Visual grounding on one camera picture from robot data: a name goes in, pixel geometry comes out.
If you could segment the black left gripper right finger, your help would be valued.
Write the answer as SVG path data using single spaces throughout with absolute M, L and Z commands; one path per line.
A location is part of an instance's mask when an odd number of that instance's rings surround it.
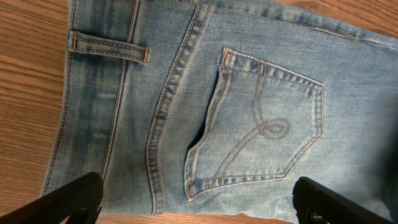
M 308 177 L 300 177 L 296 181 L 292 194 L 300 224 L 391 224 L 397 221 L 397 178 L 388 180 L 382 193 L 382 198 L 392 212 L 391 221 Z

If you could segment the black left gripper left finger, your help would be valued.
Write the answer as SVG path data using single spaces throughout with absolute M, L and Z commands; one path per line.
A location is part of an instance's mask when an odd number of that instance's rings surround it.
M 96 172 L 86 175 L 1 217 L 1 223 L 94 224 L 101 211 L 103 180 Z

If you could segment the blue denim jeans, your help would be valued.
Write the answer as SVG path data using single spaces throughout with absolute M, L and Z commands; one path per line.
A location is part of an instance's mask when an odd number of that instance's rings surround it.
M 397 39 L 270 1 L 68 2 L 42 193 L 104 180 L 103 213 L 296 222 L 301 176 L 393 219 Z

